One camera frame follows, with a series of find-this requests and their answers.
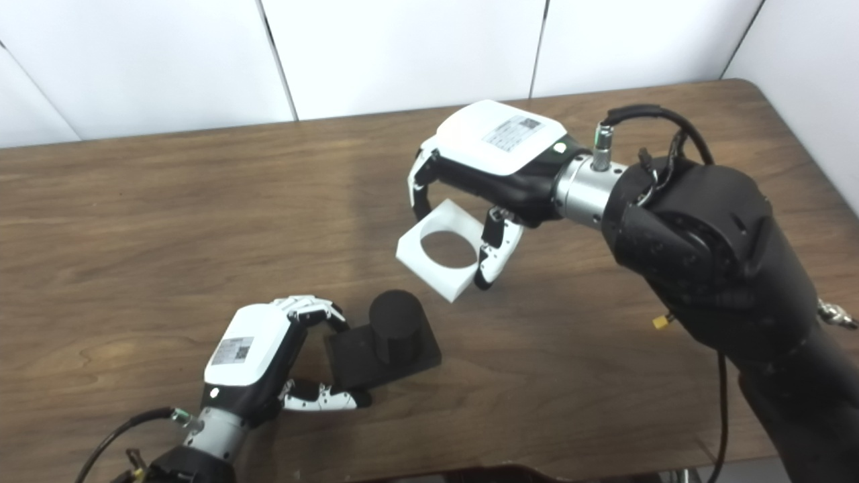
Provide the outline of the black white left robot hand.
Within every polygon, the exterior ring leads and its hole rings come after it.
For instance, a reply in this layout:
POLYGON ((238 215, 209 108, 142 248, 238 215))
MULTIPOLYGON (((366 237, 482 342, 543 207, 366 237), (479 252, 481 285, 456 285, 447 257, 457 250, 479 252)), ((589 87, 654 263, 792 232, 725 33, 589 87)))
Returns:
POLYGON ((368 392, 291 376, 311 327, 349 329, 331 300, 293 294, 236 311, 203 371, 202 409, 218 409, 257 427, 283 411, 327 412, 367 409, 368 392))

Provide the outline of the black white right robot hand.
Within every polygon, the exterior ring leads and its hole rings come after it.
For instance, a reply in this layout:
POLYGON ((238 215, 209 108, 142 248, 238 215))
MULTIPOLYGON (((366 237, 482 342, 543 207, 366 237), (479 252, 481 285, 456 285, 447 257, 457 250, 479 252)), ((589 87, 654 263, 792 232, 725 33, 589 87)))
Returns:
POLYGON ((407 184, 417 220, 430 214, 427 191, 442 182, 490 202, 473 277, 492 287, 525 229, 561 218, 556 185, 589 150, 558 121, 484 100, 444 120, 416 153, 407 184))

